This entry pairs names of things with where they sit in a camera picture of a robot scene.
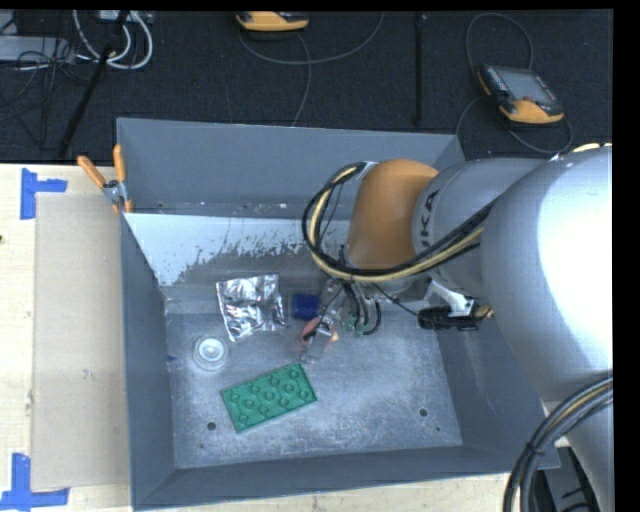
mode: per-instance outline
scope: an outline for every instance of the yellow cable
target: yellow cable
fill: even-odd
[[[343,177],[353,174],[356,171],[356,169],[357,167],[355,166],[350,167],[349,169],[346,169],[345,171],[340,173],[338,176],[336,176],[332,180],[332,182],[335,183],[338,180],[342,179]],[[327,201],[330,193],[331,191],[327,190],[320,196],[320,198],[318,199],[318,203],[316,204],[316,207],[311,216],[311,219],[309,221],[309,241],[313,246],[315,246],[315,243],[316,243],[315,229],[316,229],[316,224],[318,222],[318,217],[320,216],[320,211],[322,210],[322,207],[324,206],[324,203]],[[361,283],[381,283],[384,281],[390,281],[392,279],[400,279],[402,277],[407,277],[407,276],[416,274],[418,272],[428,270],[429,268],[438,265],[442,261],[450,258],[452,255],[462,251],[463,249],[475,243],[477,239],[480,238],[480,235],[482,234],[483,229],[484,228],[477,229],[476,231],[474,231],[470,235],[467,235],[465,238],[463,238],[459,242],[453,244],[451,247],[439,252],[438,254],[436,254],[435,256],[427,260],[421,261],[419,263],[414,263],[413,265],[405,269],[398,270],[396,272],[391,272],[389,274],[383,274],[383,275],[377,275],[377,276],[359,276],[359,275],[350,274],[348,272],[337,270],[331,267],[330,265],[325,263],[317,254],[313,252],[311,253],[311,257],[313,258],[316,265],[318,265],[318,267],[320,267],[327,274],[332,275],[333,277],[346,279],[348,281],[358,281]]]

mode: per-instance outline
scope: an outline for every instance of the black carpet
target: black carpet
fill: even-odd
[[[100,51],[111,25],[98,23],[92,12],[79,11],[78,19]],[[0,161],[70,163],[85,154],[111,165],[119,117],[454,133],[465,108],[480,96],[468,59],[526,68],[527,37],[532,69],[556,92],[569,123],[517,132],[523,144],[480,98],[459,126],[466,158],[539,157],[538,150],[551,155],[588,142],[611,142],[613,10],[491,11],[508,18],[476,19],[486,12],[424,11],[422,17],[413,11],[311,12],[303,32],[282,41],[256,41],[240,32],[231,12],[155,11],[149,64],[135,71],[106,69],[64,156],[61,141],[96,64],[76,60],[19,71],[15,62],[2,63]],[[70,11],[17,10],[16,18],[21,33],[59,35],[80,45]],[[465,42],[474,19],[468,54]],[[140,60],[144,34],[128,26],[131,55],[135,51]],[[85,48],[80,51],[87,55]],[[321,62],[308,66],[307,55]]]

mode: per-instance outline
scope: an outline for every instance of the white cable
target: white cable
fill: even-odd
[[[65,46],[63,46],[62,48],[55,48],[55,53],[56,55],[52,55],[51,57],[48,57],[44,52],[24,52],[23,55],[25,53],[37,53],[38,55],[40,55],[41,57],[47,58],[46,62],[37,62],[31,66],[20,66],[19,62],[20,62],[20,57],[18,57],[18,60],[16,62],[16,69],[18,71],[37,71],[39,69],[47,69],[49,66],[51,66],[52,63],[58,61],[58,60],[65,60],[68,55],[65,55],[65,51],[69,50],[71,48],[71,44],[67,43]]]
[[[87,57],[86,55],[81,55],[81,54],[77,54],[76,57],[83,59],[83,60],[90,60],[93,62],[98,62],[98,60],[100,60],[100,54],[93,48],[93,46],[91,46],[91,43],[89,43],[89,40],[87,39],[87,36],[85,36],[84,32],[82,31],[82,27],[80,27],[80,19],[78,18],[78,10],[77,9],[73,9],[71,11],[71,15],[73,17],[73,22],[76,26],[76,30],[78,31],[78,35],[80,36],[80,39],[82,39],[82,43],[85,45],[85,47],[87,48],[87,50],[89,50],[89,52],[95,57]],[[124,56],[127,55],[127,53],[129,53],[129,50],[131,49],[131,34],[129,32],[129,29],[126,27],[126,25],[122,26],[122,29],[124,31],[124,34],[127,38],[127,45],[125,47],[125,49],[122,51],[122,53],[120,53],[120,55],[116,55],[115,57],[111,57],[110,59],[107,59],[107,64],[109,64],[110,62],[114,62],[117,60],[122,59]]]
[[[142,27],[142,30],[145,33],[145,36],[147,38],[147,46],[148,46],[147,54],[145,55],[144,59],[142,59],[140,62],[137,62],[136,64],[127,65],[127,64],[119,64],[118,62],[116,62],[124,58],[131,49],[131,34],[129,33],[129,30],[127,29],[126,25],[123,25],[122,28],[127,38],[127,46],[124,49],[124,51],[121,52],[119,55],[116,55],[115,57],[107,59],[107,65],[114,69],[122,69],[122,70],[140,69],[147,65],[147,63],[151,60],[151,56],[153,55],[153,37],[151,35],[151,31],[149,30],[149,27],[142,20],[142,18],[136,11],[131,11],[130,15],[131,15],[131,18]],[[73,16],[74,24],[76,26],[76,30],[78,31],[78,34],[80,35],[80,39],[82,39],[83,44],[86,46],[87,50],[89,50],[89,52],[97,60],[99,60],[100,54],[91,46],[86,36],[84,35],[84,32],[82,31],[82,28],[80,26],[80,20],[78,19],[78,11],[76,9],[72,10],[72,16]],[[85,60],[92,60],[91,57],[86,57],[84,55],[78,55],[78,57]]]

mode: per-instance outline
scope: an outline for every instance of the aluminum foil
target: aluminum foil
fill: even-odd
[[[287,327],[278,274],[219,281],[216,290],[231,341]]]

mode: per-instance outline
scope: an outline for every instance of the wire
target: wire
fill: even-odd
[[[462,111],[462,114],[460,114],[460,117],[458,118],[458,122],[456,123],[456,130],[455,130],[455,132],[454,132],[454,133],[455,133],[455,136],[456,136],[456,137],[458,137],[458,139],[460,138],[460,137],[459,137],[459,134],[460,134],[460,126],[462,126],[462,120],[464,119],[464,116],[466,116],[466,115],[467,115],[467,112],[469,112],[469,110],[471,109],[471,107],[473,107],[473,106],[476,104],[476,102],[478,102],[479,100],[484,99],[484,98],[485,98],[484,96],[478,96],[478,97],[476,97],[476,98],[472,99],[472,100],[467,104],[467,106],[464,108],[464,110]]]
[[[340,289],[338,290],[338,293],[336,293],[333,297],[331,297],[331,299],[329,300],[329,302],[327,302],[327,305],[324,306],[324,311],[322,312],[322,315],[320,316],[320,319],[318,320],[318,322],[316,323],[316,327],[311,329],[307,334],[305,334],[303,336],[303,339],[306,341],[309,338],[311,338],[312,336],[316,335],[316,332],[318,331],[318,327],[324,322],[324,317],[327,315],[327,311],[329,311],[329,306],[331,305],[331,303],[336,300],[341,294],[342,292],[344,292],[344,286],[341,286]]]
[[[574,494],[578,494],[579,492],[583,492],[583,491],[585,491],[587,489],[588,489],[588,487],[586,485],[582,485],[582,486],[574,489],[573,491],[569,491],[569,492],[564,493],[561,496],[561,498],[564,500],[564,499],[566,499],[566,498],[568,498],[570,496],[573,496]]]
[[[302,114],[302,109],[304,108],[304,104],[307,102],[307,97],[309,96],[309,89],[311,89],[311,54],[309,53],[309,48],[307,47],[307,43],[305,43],[303,37],[300,34],[296,34],[298,36],[298,41],[302,44],[302,48],[304,48],[304,53],[307,56],[307,62],[309,65],[307,66],[307,85],[304,88],[304,94],[302,96],[302,100],[300,101],[300,106],[298,107],[298,112],[296,112],[296,116],[293,118],[293,122],[291,126],[295,126],[300,119],[300,114]]]
[[[384,295],[387,299],[389,299],[393,304],[395,304],[396,306],[399,306],[400,308],[404,309],[407,313],[417,317],[418,313],[416,313],[415,311],[413,311],[412,309],[409,309],[407,306],[405,306],[404,304],[402,304],[402,302],[400,302],[396,297],[392,297],[391,295],[389,295],[387,292],[385,292],[382,288],[380,288],[377,284],[372,283],[372,285],[382,294]]]
[[[449,233],[442,240],[433,244],[429,249],[423,251],[423,253],[416,255],[408,262],[393,267],[391,269],[370,269],[362,270],[359,268],[349,267],[341,264],[334,258],[329,257],[322,252],[321,248],[317,245],[317,239],[319,238],[319,226],[322,222],[322,212],[326,209],[328,198],[331,194],[333,187],[346,182],[354,175],[359,174],[364,168],[367,167],[366,162],[360,162],[358,164],[352,164],[346,166],[334,175],[325,187],[318,192],[314,198],[309,202],[307,208],[303,213],[302,218],[302,231],[305,242],[311,249],[311,256],[315,263],[327,274],[347,281],[359,281],[359,282],[383,282],[392,279],[399,279],[410,275],[415,275],[429,268],[433,268],[436,265],[444,263],[449,258],[456,255],[458,252],[470,247],[477,243],[482,234],[483,228],[477,228],[477,225],[481,220],[486,218],[489,209],[492,205],[485,206],[480,212],[468,219],[463,225],[456,228],[452,233]],[[309,226],[307,228],[307,218],[309,212],[313,209]],[[446,248],[427,259],[421,259],[426,257],[431,252],[435,252],[441,246],[447,245]]]
[[[46,135],[47,135],[48,122],[49,122],[48,121],[48,114],[49,114],[48,104],[49,104],[51,95],[53,94],[53,91],[54,91],[56,70],[58,67],[62,66],[64,61],[60,60],[60,58],[64,59],[66,57],[65,53],[69,49],[69,45],[66,45],[65,47],[63,47],[62,51],[59,52],[60,41],[61,41],[60,39],[61,23],[62,23],[62,20],[60,19],[58,24],[58,31],[57,31],[57,36],[55,40],[55,45],[54,45],[53,53],[51,56],[45,54],[43,51],[29,50],[21,53],[16,59],[15,61],[16,69],[20,71],[32,72],[31,76],[27,80],[26,84],[22,87],[22,89],[9,100],[7,100],[2,94],[2,92],[0,91],[0,107],[6,107],[10,112],[10,115],[0,118],[0,121],[4,121],[11,117],[17,119],[18,122],[24,128],[27,135],[33,140],[35,144],[37,144],[38,148],[41,151],[54,150],[58,147],[58,145],[46,146],[45,141],[46,141]],[[42,59],[46,60],[46,62],[37,64],[35,66],[21,66],[20,65],[21,61],[29,55],[37,55],[38,57],[41,57]],[[43,82],[43,87],[44,87],[43,97],[40,100],[33,102],[30,105],[27,105],[25,108],[21,109],[20,111],[14,110],[12,107],[12,104],[27,91],[28,86],[32,83],[33,79],[37,74],[37,71],[40,69],[47,69],[47,74],[45,75],[44,82]],[[22,114],[25,114],[38,106],[40,106],[41,108],[39,136],[36,135],[34,131],[31,130],[29,125],[22,118]]]
[[[370,330],[364,331],[362,333],[363,336],[370,336],[371,334],[374,334],[382,323],[382,310],[380,309],[380,303],[377,300],[375,300],[374,303],[376,305],[376,324]]]
[[[356,314],[355,314],[356,318],[353,322],[353,328],[357,329],[358,324],[360,323],[360,302],[358,302],[358,297],[356,296],[356,292],[353,290],[353,286],[351,286],[351,283],[344,282],[342,284],[342,287],[344,288],[345,293],[353,301],[353,304],[356,307]]]
[[[518,23],[513,18],[510,18],[509,16],[505,16],[504,14],[500,14],[498,12],[485,12],[483,14],[479,14],[478,16],[476,16],[471,20],[471,23],[469,23],[469,26],[467,27],[467,33],[465,35],[464,46],[467,51],[467,62],[469,64],[469,69],[471,70],[471,74],[474,76],[474,78],[475,78],[476,71],[473,66],[473,62],[471,62],[471,47],[470,47],[471,45],[469,43],[470,36],[471,36],[471,29],[473,28],[473,25],[475,25],[475,23],[480,18],[487,18],[487,17],[502,18],[504,20],[511,22],[513,25],[515,25],[520,29],[520,32],[524,34],[524,37],[527,39],[527,44],[529,45],[529,64],[527,69],[531,69],[533,67],[533,41],[531,40],[531,37],[529,36],[527,31],[524,29],[524,27],[520,25],[520,23]]]
[[[14,21],[16,21],[15,14],[13,14],[11,18],[9,18],[9,21],[3,23],[2,26],[0,26],[0,34],[2,34],[5,30],[7,30],[13,24]]]
[[[589,512],[595,512],[595,507],[593,505],[591,505],[590,503],[574,503],[573,505],[569,505],[566,508],[563,508],[560,512],[575,512],[576,510],[587,510]]]
[[[613,376],[601,379],[565,399],[540,424],[522,452],[509,477],[503,512],[514,509],[517,489],[520,489],[520,510],[529,512],[531,488],[544,450],[570,432],[586,418],[613,403]]]
[[[336,213],[336,210],[338,209],[338,203],[340,202],[340,196],[342,195],[342,188],[344,187],[344,183],[340,184],[340,187],[338,188],[338,195],[336,197],[336,201],[335,203],[333,203],[333,209],[331,210],[331,213],[329,214],[329,219],[327,219],[327,223],[324,226],[324,229],[322,230],[322,234],[320,235],[320,238],[318,238],[318,246],[321,246],[322,244],[322,240],[324,239],[324,235],[327,233],[327,230],[329,229],[329,224],[331,224],[331,221],[333,220],[333,216]]]
[[[378,21],[378,24],[376,25],[376,28],[373,30],[373,32],[369,35],[369,37],[367,37],[367,39],[365,39],[364,42],[362,42],[360,45],[358,45],[356,48],[345,52],[341,55],[336,55],[333,57],[326,57],[323,59],[312,59],[311,58],[311,54],[309,52],[309,48],[307,47],[307,44],[304,40],[304,38],[297,33],[296,36],[298,38],[298,40],[300,41],[300,44],[302,44],[302,47],[304,49],[305,52],[305,56],[306,56],[306,60],[303,61],[289,61],[289,60],[281,60],[281,59],[274,59],[271,57],[267,57],[266,55],[262,55],[258,52],[256,52],[255,50],[253,50],[250,46],[247,45],[246,41],[244,41],[244,39],[242,38],[242,31],[238,31],[238,38],[240,39],[240,43],[242,44],[242,46],[244,46],[251,54],[253,54],[254,56],[266,60],[267,62],[271,62],[273,64],[284,64],[284,65],[294,65],[294,66],[307,66],[307,85],[305,87],[305,91],[304,94],[302,96],[302,100],[300,102],[300,106],[298,107],[298,111],[291,123],[291,126],[295,126],[298,122],[298,120],[300,119],[300,115],[302,114],[302,110],[304,108],[304,105],[307,102],[307,98],[309,96],[309,90],[311,89],[311,68],[313,64],[320,64],[320,63],[324,63],[324,62],[332,62],[338,59],[343,59],[345,57],[349,57],[350,55],[353,55],[354,53],[356,53],[357,51],[361,50],[362,48],[364,48],[364,46],[366,44],[369,43],[369,41],[371,41],[371,39],[373,39],[373,37],[377,34],[378,30],[380,29],[380,26],[382,25],[382,20],[384,18],[384,12],[380,15],[380,20]]]
[[[369,310],[367,309],[367,304],[364,300],[364,297],[360,297],[360,304],[362,305],[362,325],[366,327],[369,325]]]
[[[351,55],[353,55],[354,53],[362,50],[362,48],[364,48],[369,41],[371,41],[375,35],[378,33],[378,30],[380,30],[380,26],[382,25],[382,20],[384,19],[385,13],[384,11],[382,13],[380,13],[380,19],[378,20],[378,24],[376,25],[376,27],[373,29],[373,31],[371,32],[371,34],[369,34],[369,36],[362,42],[360,43],[358,46],[356,46],[355,48],[353,48],[352,50],[349,50],[348,52],[342,53],[340,55],[334,55],[332,57],[324,57],[322,59],[309,59],[307,58],[307,60],[281,60],[281,59],[274,59],[271,57],[267,57],[266,55],[262,55],[261,53],[256,52],[253,48],[251,48],[249,45],[247,45],[246,41],[244,40],[244,38],[242,37],[242,31],[238,31],[238,38],[240,39],[240,42],[242,43],[242,46],[244,46],[247,51],[249,51],[251,54],[255,55],[256,57],[266,60],[268,62],[272,62],[274,64],[284,64],[284,65],[289,65],[289,66],[306,66],[306,65],[310,65],[310,64],[324,64],[325,62],[333,62],[336,60],[340,60],[340,59],[344,59],[345,57],[349,57]]]
[[[85,59],[85,60],[92,60],[93,62],[98,62],[100,60],[100,54],[95,50],[95,48],[91,45],[91,43],[89,42],[89,40],[87,39],[84,31],[82,30],[82,27],[80,25],[80,19],[78,18],[78,10],[77,9],[73,9],[71,11],[71,15],[73,17],[73,22],[75,24],[76,30],[78,31],[78,35],[80,36],[80,39],[82,40],[82,43],[84,44],[85,48],[89,51],[89,53],[91,53],[91,55],[93,55],[93,59],[91,57],[87,57],[85,55],[80,55],[78,54],[78,58],[80,59]],[[144,56],[144,58],[137,63],[132,63],[132,64],[120,64],[118,61],[122,60],[130,51],[131,49],[131,34],[129,32],[129,29],[127,28],[126,25],[122,26],[122,31],[124,32],[124,35],[127,39],[127,43],[125,46],[125,49],[120,52],[120,54],[115,55],[113,57],[110,57],[107,59],[107,65],[109,67],[112,67],[114,69],[120,69],[120,70],[126,70],[126,71],[133,71],[136,69],[140,69],[144,66],[146,66],[149,61],[151,60],[151,57],[153,55],[153,36],[151,35],[151,31],[149,30],[149,27],[147,26],[147,24],[144,22],[144,20],[140,17],[140,15],[136,12],[136,11],[131,11],[129,16],[131,16],[131,18],[142,28],[146,40],[147,40],[147,52]]]
[[[66,76],[68,76],[71,80],[78,82],[80,84],[86,85],[89,83],[89,79],[88,78],[84,78],[81,77],[79,75],[77,75],[76,73],[74,73],[73,71],[71,71],[71,69],[67,69],[68,67],[70,67],[70,65],[61,65],[60,66],[60,71],[62,71]]]

